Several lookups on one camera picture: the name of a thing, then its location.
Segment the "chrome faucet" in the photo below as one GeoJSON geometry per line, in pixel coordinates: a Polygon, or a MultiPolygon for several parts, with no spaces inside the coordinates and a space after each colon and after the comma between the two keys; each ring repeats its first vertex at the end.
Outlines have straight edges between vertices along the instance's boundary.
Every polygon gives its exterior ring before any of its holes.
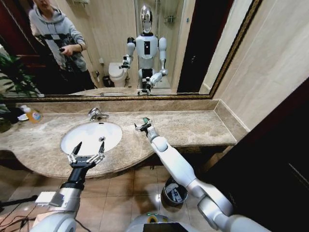
{"type": "Polygon", "coordinates": [[[92,110],[89,111],[88,116],[91,116],[90,122],[93,122],[94,120],[100,120],[100,119],[105,119],[109,118],[109,115],[102,114],[101,111],[98,108],[93,108],[92,110]]]}

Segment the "hand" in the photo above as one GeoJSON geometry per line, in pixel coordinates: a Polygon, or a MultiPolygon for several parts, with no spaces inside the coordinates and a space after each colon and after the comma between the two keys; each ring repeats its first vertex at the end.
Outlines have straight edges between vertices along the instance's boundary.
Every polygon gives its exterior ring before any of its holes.
{"type": "Polygon", "coordinates": [[[74,52],[74,45],[67,45],[62,47],[64,49],[64,51],[62,52],[62,54],[66,55],[66,56],[72,56],[73,52],[74,52]]]}

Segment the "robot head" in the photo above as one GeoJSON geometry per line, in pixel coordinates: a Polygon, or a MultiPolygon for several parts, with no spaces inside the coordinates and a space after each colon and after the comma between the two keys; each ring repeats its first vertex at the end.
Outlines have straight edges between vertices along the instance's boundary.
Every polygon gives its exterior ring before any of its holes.
{"type": "Polygon", "coordinates": [[[153,13],[149,6],[143,5],[140,11],[140,21],[143,27],[144,33],[149,33],[151,31],[151,24],[153,22],[153,13]]]}

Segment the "mirror frame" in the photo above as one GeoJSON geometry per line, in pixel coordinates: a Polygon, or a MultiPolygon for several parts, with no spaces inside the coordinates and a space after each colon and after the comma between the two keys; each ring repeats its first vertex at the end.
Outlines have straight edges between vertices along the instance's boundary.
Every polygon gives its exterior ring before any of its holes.
{"type": "Polygon", "coordinates": [[[6,102],[88,102],[88,101],[131,101],[131,100],[197,100],[212,99],[216,93],[221,80],[223,79],[230,63],[232,62],[250,24],[258,11],[263,0],[252,0],[252,3],[243,19],[243,22],[237,32],[236,37],[225,57],[220,71],[212,85],[209,94],[200,95],[199,93],[177,94],[177,95],[150,95],[150,96],[115,96],[115,97],[99,97],[99,96],[78,96],[78,95],[45,95],[43,98],[4,98],[6,102]]]}

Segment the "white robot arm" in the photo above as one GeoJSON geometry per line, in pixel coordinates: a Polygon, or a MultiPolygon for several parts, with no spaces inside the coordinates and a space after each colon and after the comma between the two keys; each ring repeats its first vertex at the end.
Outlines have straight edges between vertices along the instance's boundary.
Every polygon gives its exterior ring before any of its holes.
{"type": "Polygon", "coordinates": [[[36,200],[38,205],[52,206],[50,215],[31,229],[31,232],[74,232],[75,217],[80,206],[80,195],[84,189],[87,171],[104,159],[104,140],[94,156],[77,156],[82,142],[68,154],[73,168],[68,180],[56,192],[42,192],[36,200]]]}
{"type": "Polygon", "coordinates": [[[151,120],[148,118],[145,120],[148,122],[140,127],[135,125],[135,129],[146,132],[153,150],[176,182],[184,186],[191,195],[200,199],[198,210],[212,228],[223,232],[269,231],[247,217],[232,215],[231,202],[215,186],[198,180],[192,166],[175,148],[171,147],[164,137],[159,136],[151,125],[151,120]]]}
{"type": "Polygon", "coordinates": [[[147,80],[146,88],[151,89],[157,82],[159,82],[163,76],[168,74],[168,70],[165,69],[165,62],[166,62],[166,47],[167,42],[164,37],[159,40],[159,59],[161,64],[161,70],[150,77],[147,80]]]}
{"type": "Polygon", "coordinates": [[[136,42],[135,39],[132,37],[129,37],[127,39],[127,54],[124,56],[124,59],[122,61],[122,65],[119,66],[119,68],[125,68],[125,69],[129,69],[131,66],[131,63],[133,61],[133,53],[136,47],[136,42]]]}

